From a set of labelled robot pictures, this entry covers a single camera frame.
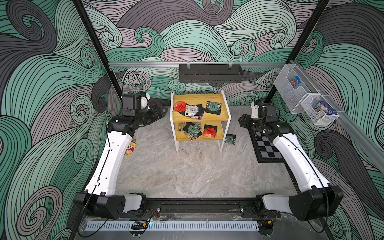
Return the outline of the jasmine tea bag front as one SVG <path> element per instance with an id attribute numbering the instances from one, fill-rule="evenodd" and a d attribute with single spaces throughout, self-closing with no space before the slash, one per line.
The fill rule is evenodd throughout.
<path id="1" fill-rule="evenodd" d="M 225 143 L 229 144 L 229 145 L 235 145 L 236 144 L 236 135 L 226 134 Z"/>

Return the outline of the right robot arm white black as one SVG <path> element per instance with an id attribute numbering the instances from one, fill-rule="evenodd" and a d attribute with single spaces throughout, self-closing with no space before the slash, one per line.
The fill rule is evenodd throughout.
<path id="1" fill-rule="evenodd" d="M 294 196 L 259 195 L 262 210 L 291 214 L 300 221 L 328 218 L 335 213 L 344 197 L 342 189 L 333 186 L 315 167 L 288 123 L 263 123 L 244 114 L 239 118 L 239 124 L 259 132 L 273 143 L 288 164 L 300 190 Z"/>

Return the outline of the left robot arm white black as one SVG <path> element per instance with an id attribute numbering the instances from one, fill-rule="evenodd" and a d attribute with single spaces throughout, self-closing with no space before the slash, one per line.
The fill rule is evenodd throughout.
<path id="1" fill-rule="evenodd" d="M 155 104 L 136 116 L 114 116 L 107 126 L 101 159 L 85 190 L 74 197 L 74 205 L 91 217 L 117 220 L 124 213 L 142 209 L 143 194 L 116 195 L 116 183 L 126 150 L 135 131 L 166 116 L 168 109 Z"/>

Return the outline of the jasmine tea bag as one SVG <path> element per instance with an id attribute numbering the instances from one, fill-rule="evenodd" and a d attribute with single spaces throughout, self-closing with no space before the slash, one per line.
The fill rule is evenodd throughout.
<path id="1" fill-rule="evenodd" d="M 236 135 L 226 134 L 225 143 L 229 144 L 229 145 L 235 145 L 236 144 Z"/>
<path id="2" fill-rule="evenodd" d="M 220 115 L 222 103 L 207 101 L 205 112 L 214 115 Z"/>

